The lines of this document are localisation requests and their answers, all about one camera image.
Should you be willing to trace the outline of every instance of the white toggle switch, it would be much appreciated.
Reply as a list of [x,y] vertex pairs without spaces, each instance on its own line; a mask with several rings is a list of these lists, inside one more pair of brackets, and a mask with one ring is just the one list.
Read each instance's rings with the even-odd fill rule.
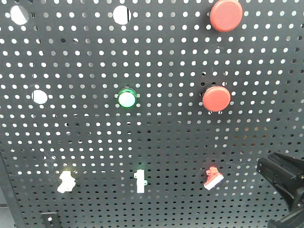
[[57,191],[60,193],[65,193],[66,191],[72,191],[75,187],[75,178],[71,176],[71,171],[63,171],[59,177],[62,180],[61,185],[58,187]]
[[144,170],[137,170],[134,173],[134,178],[137,179],[137,193],[144,193],[144,186],[148,184],[147,180],[144,179]]

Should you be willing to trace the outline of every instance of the red mushroom button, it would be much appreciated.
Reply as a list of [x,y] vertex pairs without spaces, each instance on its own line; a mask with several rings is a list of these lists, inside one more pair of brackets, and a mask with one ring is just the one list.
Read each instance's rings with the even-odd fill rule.
[[240,24],[242,17],[242,6],[236,0],[219,0],[210,13],[211,24],[219,32],[234,30]]
[[212,112],[219,112],[227,108],[231,100],[230,92],[222,86],[213,86],[206,90],[203,105]]

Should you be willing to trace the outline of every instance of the pegboard hole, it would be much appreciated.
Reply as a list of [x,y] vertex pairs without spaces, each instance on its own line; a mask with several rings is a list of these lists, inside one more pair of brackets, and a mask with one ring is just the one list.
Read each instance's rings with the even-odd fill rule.
[[117,6],[113,11],[114,21],[119,25],[126,25],[131,20],[131,12],[126,6]]
[[23,6],[13,6],[10,9],[10,18],[17,25],[24,25],[29,21],[29,13]]
[[47,98],[48,98],[48,95],[45,92],[43,92],[42,90],[37,89],[32,92],[33,101],[39,105],[47,102],[47,100],[48,100]]

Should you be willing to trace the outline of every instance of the white light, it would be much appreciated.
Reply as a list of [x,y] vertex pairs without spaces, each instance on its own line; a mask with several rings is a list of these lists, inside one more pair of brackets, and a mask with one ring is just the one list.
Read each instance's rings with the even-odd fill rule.
[[122,107],[132,107],[135,102],[136,102],[136,98],[132,93],[122,93],[119,98],[118,98],[118,102]]
[[29,20],[29,14],[22,6],[13,6],[10,10],[10,18],[17,25],[24,25]]
[[117,24],[126,25],[131,20],[131,12],[126,6],[117,6],[113,11],[113,18]]
[[48,98],[48,95],[45,92],[43,92],[42,90],[37,89],[32,92],[33,101],[39,105],[47,102],[47,100],[48,100],[47,98]]

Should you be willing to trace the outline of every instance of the black bracket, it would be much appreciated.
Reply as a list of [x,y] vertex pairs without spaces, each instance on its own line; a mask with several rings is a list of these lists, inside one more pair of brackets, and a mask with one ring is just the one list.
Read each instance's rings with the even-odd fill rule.
[[58,214],[56,212],[47,212],[41,214],[45,228],[61,228]]
[[273,153],[261,158],[257,171],[280,193],[291,212],[268,228],[304,228],[304,161]]

